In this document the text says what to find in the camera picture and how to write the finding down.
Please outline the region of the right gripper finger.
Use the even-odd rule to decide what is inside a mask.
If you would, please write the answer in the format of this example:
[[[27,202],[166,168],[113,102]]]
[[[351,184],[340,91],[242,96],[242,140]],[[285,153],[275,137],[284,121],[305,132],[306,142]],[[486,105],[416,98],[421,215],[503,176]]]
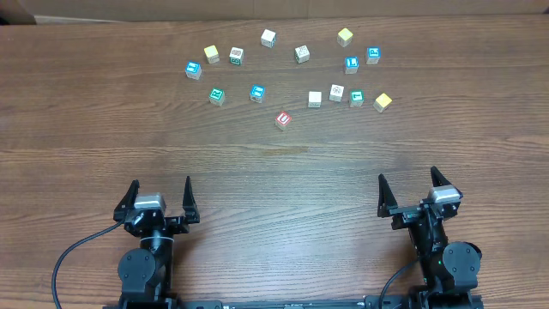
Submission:
[[[435,166],[431,167],[430,173],[431,173],[431,181],[432,181],[433,186],[452,185],[444,177],[444,175],[438,170],[437,167],[435,167]]]
[[[389,183],[384,175],[378,175],[379,198],[377,206],[377,216],[384,218],[391,216],[391,211],[398,208],[398,203],[390,189]]]

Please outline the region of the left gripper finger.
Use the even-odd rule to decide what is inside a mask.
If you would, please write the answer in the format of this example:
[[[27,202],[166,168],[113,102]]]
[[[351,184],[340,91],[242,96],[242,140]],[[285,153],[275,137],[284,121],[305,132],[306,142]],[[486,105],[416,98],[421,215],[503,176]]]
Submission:
[[[117,207],[113,211],[113,220],[116,222],[124,221],[126,215],[134,209],[136,197],[138,195],[140,183],[134,179],[124,197],[121,199]]]
[[[195,224],[200,222],[200,213],[198,211],[196,200],[192,192],[190,176],[187,176],[185,180],[182,208],[184,210],[185,221],[188,224]]]

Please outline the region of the red U block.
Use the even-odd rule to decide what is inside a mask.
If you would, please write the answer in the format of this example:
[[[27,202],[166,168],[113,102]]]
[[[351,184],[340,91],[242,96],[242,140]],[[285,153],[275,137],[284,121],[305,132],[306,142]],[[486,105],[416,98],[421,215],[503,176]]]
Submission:
[[[280,111],[278,115],[275,117],[275,126],[279,128],[280,130],[286,130],[288,125],[292,121],[292,117],[289,113],[285,111]]]

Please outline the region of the blue L block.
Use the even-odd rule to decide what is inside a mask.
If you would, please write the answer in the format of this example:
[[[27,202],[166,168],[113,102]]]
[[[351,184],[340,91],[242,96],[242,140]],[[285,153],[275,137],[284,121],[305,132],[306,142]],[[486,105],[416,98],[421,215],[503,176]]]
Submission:
[[[346,75],[356,74],[359,69],[359,58],[356,56],[345,58],[344,73]]]

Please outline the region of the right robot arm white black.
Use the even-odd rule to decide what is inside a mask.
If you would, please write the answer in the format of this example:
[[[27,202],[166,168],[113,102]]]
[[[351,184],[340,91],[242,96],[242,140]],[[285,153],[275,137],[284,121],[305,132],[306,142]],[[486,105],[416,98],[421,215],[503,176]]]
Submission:
[[[449,242],[443,222],[457,215],[463,194],[435,167],[432,188],[414,206],[399,207],[384,175],[378,176],[377,215],[390,217],[394,230],[406,229],[416,252],[411,263],[399,269],[383,286],[376,300],[379,308],[481,308],[482,299],[471,291],[478,287],[481,249],[470,242]],[[419,265],[424,284],[408,294],[387,295],[392,282]]]

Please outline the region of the green T block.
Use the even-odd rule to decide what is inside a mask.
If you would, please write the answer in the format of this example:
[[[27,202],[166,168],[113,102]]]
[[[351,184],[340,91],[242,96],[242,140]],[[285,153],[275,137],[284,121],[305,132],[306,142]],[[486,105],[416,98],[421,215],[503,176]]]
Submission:
[[[349,92],[349,106],[360,107],[364,104],[365,95],[362,89],[352,89]]]

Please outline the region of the white patterned block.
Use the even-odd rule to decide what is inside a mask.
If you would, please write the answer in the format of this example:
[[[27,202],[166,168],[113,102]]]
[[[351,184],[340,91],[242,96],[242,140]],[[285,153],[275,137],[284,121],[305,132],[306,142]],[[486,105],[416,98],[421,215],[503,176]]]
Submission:
[[[341,85],[332,84],[329,91],[329,100],[341,102],[344,94],[344,87]]]

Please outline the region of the green R block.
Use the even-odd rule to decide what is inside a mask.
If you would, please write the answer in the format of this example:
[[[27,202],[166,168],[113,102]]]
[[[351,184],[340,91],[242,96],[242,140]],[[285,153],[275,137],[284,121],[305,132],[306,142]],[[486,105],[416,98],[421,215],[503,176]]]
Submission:
[[[216,106],[222,106],[225,98],[225,91],[220,88],[212,88],[208,96],[209,101]]]

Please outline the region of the plain white block centre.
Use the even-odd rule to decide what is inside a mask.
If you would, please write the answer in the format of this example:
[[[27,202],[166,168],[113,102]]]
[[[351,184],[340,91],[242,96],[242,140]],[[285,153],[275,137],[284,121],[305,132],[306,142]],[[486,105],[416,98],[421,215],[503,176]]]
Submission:
[[[308,107],[319,108],[322,105],[322,93],[320,91],[310,91],[308,95]]]

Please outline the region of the yellow block top left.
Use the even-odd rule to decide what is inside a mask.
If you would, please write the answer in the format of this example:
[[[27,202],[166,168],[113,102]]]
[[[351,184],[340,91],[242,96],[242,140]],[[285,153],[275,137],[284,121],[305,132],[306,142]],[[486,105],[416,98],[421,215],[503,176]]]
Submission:
[[[214,64],[220,61],[220,55],[215,45],[205,47],[204,53],[209,64]]]

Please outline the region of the white block green side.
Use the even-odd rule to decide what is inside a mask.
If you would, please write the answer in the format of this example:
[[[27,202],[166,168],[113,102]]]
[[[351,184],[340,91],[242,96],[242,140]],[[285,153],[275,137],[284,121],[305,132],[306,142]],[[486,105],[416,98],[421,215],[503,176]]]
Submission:
[[[231,64],[241,65],[243,63],[244,50],[242,48],[233,47],[229,54]]]

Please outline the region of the yellow 8 block top right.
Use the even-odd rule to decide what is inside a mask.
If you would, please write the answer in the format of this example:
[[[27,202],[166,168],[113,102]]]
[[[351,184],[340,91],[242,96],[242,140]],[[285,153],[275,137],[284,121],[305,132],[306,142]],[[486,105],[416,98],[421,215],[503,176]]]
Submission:
[[[340,30],[337,34],[337,42],[341,47],[346,47],[351,44],[353,33],[346,27]]]

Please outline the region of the white block red C side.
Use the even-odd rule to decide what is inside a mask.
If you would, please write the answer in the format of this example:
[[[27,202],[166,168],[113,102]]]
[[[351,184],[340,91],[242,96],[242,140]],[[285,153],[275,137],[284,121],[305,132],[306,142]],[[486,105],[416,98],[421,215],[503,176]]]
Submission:
[[[296,47],[294,49],[294,57],[298,64],[307,62],[310,59],[310,52],[306,45]]]

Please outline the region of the white block top centre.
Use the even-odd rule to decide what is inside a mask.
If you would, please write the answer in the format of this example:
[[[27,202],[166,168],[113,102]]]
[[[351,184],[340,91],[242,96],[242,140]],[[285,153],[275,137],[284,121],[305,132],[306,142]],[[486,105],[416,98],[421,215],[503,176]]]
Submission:
[[[276,42],[276,32],[265,29],[261,36],[261,44],[268,48],[273,48]]]

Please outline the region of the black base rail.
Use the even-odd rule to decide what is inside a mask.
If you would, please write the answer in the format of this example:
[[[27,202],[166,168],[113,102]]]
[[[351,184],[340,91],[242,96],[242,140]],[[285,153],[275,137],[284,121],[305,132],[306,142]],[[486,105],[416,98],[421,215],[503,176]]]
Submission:
[[[465,308],[465,309],[481,309],[484,308],[483,301],[480,296],[472,296],[469,299],[467,296],[461,299],[450,298],[449,295],[443,295],[446,298],[433,297],[430,304],[421,306],[418,303],[413,303],[407,297],[401,295],[386,295],[383,297],[382,307],[385,308]],[[362,299],[350,300],[288,300],[288,301],[265,301],[265,302],[233,302],[222,303],[220,300],[201,300],[201,301],[173,301],[171,304],[135,304],[123,305],[107,305],[102,308],[178,308],[178,309],[376,309],[379,308],[379,296],[368,295]]]

